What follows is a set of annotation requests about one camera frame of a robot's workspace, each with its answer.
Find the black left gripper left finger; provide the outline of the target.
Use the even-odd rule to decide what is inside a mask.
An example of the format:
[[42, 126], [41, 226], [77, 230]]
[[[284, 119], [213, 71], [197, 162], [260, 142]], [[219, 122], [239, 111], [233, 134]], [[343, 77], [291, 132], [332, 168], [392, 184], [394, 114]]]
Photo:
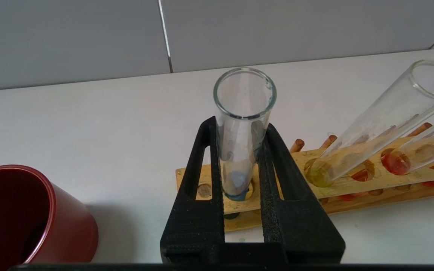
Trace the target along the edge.
[[[197, 200], [205, 149], [211, 153], [210, 200]], [[216, 263], [225, 242], [222, 174], [216, 118], [200, 125], [167, 224], [160, 239], [162, 262]]]

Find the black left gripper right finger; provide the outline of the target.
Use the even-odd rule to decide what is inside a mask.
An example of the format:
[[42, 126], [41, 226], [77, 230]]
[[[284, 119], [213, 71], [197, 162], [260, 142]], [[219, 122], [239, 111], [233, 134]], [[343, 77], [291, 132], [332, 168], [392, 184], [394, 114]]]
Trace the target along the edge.
[[264, 242], [278, 244], [288, 263], [339, 264], [345, 241], [273, 125], [258, 168]]

